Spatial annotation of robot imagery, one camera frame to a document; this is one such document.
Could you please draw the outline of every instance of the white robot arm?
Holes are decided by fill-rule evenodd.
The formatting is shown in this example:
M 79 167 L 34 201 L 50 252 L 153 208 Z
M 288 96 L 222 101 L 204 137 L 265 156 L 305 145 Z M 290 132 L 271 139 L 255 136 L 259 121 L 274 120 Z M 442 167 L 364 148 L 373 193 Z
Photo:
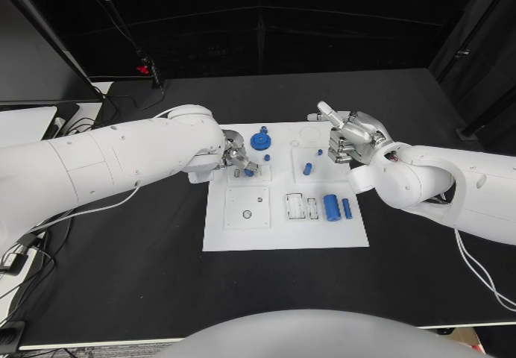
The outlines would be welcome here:
M 0 252 L 47 217 L 177 172 L 191 183 L 236 165 L 253 172 L 243 139 L 202 106 L 0 149 Z
M 382 123 L 362 112 L 318 103 L 333 124 L 327 155 L 364 165 L 349 173 L 356 193 L 376 188 L 385 203 L 488 240 L 516 245 L 516 158 L 393 142 Z M 449 203 L 437 199 L 455 183 Z

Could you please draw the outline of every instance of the black backdrop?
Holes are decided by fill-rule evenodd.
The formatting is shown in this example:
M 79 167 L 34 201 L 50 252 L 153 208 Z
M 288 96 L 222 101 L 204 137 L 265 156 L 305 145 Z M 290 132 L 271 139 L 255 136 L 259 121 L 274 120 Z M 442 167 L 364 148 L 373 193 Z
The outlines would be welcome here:
M 468 0 L 114 2 L 163 77 L 191 78 L 426 67 Z M 88 75 L 138 75 L 96 0 L 33 3 Z

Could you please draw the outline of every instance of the computer monitor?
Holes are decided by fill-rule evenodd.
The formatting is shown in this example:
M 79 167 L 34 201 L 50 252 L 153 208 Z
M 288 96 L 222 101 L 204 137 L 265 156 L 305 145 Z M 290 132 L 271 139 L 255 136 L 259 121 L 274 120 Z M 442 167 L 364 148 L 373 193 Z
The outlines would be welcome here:
M 0 0 L 0 106 L 99 102 L 78 67 L 17 0 Z

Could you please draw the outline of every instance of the blue cylinder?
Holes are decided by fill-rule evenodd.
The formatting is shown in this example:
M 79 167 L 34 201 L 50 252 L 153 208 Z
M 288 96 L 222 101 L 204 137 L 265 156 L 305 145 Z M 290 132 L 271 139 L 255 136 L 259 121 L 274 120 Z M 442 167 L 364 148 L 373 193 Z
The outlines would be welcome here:
M 310 172 L 311 172 L 311 163 L 307 163 L 307 165 L 304 166 L 302 174 L 310 175 Z
M 344 215 L 347 219 L 351 219 L 351 210 L 349 209 L 349 200 L 341 199 L 341 207 L 344 208 Z
M 256 133 L 251 137 L 251 147 L 253 147 L 255 150 L 264 151 L 271 146 L 271 137 L 265 132 Z
M 330 222 L 337 222 L 340 217 L 339 201 L 336 200 L 336 195 L 326 195 L 323 198 L 324 201 L 324 210 L 326 210 L 326 219 Z

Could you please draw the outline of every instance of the black table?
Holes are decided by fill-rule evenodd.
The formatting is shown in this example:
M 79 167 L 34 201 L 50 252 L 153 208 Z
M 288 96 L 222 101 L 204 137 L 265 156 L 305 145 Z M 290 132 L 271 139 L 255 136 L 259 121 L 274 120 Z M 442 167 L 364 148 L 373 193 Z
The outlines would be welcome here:
M 369 113 L 400 142 L 481 150 L 454 134 L 462 120 L 425 69 L 183 79 L 166 89 L 144 111 L 114 98 L 117 121 L 200 104 L 220 124 L 297 122 L 324 100 Z M 140 106 L 158 98 L 141 81 L 115 83 L 109 93 L 131 95 Z M 375 191 L 357 196 L 369 248 L 202 252 L 207 185 L 180 173 L 121 207 L 75 219 L 56 272 L 21 316 L 23 347 L 186 337 L 274 310 L 349 310 L 419 327 L 516 321 L 462 263 L 452 230 L 389 208 Z M 53 228 L 53 245 L 65 227 Z M 516 297 L 516 247 L 462 238 L 500 291 Z

